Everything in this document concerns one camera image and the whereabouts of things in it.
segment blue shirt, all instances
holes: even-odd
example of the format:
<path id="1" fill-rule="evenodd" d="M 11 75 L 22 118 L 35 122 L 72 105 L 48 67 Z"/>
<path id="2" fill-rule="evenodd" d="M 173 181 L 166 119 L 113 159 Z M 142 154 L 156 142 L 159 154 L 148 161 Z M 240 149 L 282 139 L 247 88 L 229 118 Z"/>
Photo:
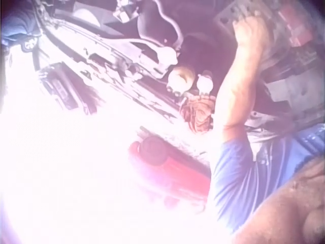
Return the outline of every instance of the blue shirt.
<path id="1" fill-rule="evenodd" d="M 258 206 L 285 184 L 304 163 L 324 154 L 324 124 L 262 145 L 256 161 L 245 138 L 215 149 L 210 164 L 209 207 L 229 234 L 245 223 Z"/>

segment bright light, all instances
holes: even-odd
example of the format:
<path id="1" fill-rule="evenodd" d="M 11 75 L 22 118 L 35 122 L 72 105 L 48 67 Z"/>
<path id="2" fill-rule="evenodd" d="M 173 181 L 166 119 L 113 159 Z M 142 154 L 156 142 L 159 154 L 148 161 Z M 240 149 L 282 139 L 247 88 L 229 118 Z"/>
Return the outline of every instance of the bright light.
<path id="1" fill-rule="evenodd" d="M 15 50 L 0 138 L 2 196 L 23 244 L 212 241 L 203 216 L 150 205 L 129 180 L 132 105 L 114 97 L 121 106 L 97 116 L 63 115 L 39 95 L 30 59 Z"/>

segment hose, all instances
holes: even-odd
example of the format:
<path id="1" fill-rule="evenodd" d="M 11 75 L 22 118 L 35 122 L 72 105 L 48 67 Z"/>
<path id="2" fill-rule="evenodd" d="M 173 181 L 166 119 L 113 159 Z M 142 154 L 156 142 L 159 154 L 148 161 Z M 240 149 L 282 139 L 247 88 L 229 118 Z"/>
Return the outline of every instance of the hose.
<path id="1" fill-rule="evenodd" d="M 176 50 L 179 50 L 183 41 L 184 41 L 184 37 L 183 37 L 183 33 L 181 31 L 181 28 L 179 27 L 179 25 L 177 24 L 177 22 L 172 19 L 171 17 L 167 16 L 164 12 L 164 8 L 163 8 L 163 5 L 161 4 L 161 1 L 160 0 L 153 0 L 156 4 L 157 4 L 157 7 L 158 7 L 158 11 L 159 11 L 159 14 L 161 15 L 161 17 L 167 21 L 168 23 L 170 23 L 173 28 L 175 29 L 176 31 L 176 34 L 177 34 L 177 40 L 175 41 L 175 43 L 173 44 L 173 47 L 176 49 Z"/>

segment red object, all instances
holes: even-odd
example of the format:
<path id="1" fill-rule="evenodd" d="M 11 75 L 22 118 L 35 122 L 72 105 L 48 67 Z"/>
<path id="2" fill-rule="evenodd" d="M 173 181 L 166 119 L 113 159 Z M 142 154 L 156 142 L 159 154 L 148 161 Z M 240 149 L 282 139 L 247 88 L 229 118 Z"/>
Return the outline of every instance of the red object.
<path id="1" fill-rule="evenodd" d="M 151 136 L 130 145 L 129 161 L 146 186 L 164 197 L 165 206 L 177 201 L 205 207 L 210 189 L 209 176 L 193 169 L 188 162 L 179 162 L 172 155 L 172 146 Z"/>
<path id="2" fill-rule="evenodd" d="M 292 4 L 285 4 L 279 11 L 280 17 L 286 23 L 290 32 L 292 47 L 300 47 L 313 39 L 313 34 L 308 26 L 306 14 Z"/>

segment short sleeve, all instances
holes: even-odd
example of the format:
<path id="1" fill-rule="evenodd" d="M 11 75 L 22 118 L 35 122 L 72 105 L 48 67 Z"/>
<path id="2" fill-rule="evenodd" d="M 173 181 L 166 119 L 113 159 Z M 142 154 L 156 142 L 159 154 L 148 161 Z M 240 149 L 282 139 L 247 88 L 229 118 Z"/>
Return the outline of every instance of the short sleeve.
<path id="1" fill-rule="evenodd" d="M 267 180 L 262 178 L 267 172 L 253 161 L 247 137 L 215 149 L 208 207 L 218 224 L 233 233 L 265 199 Z"/>

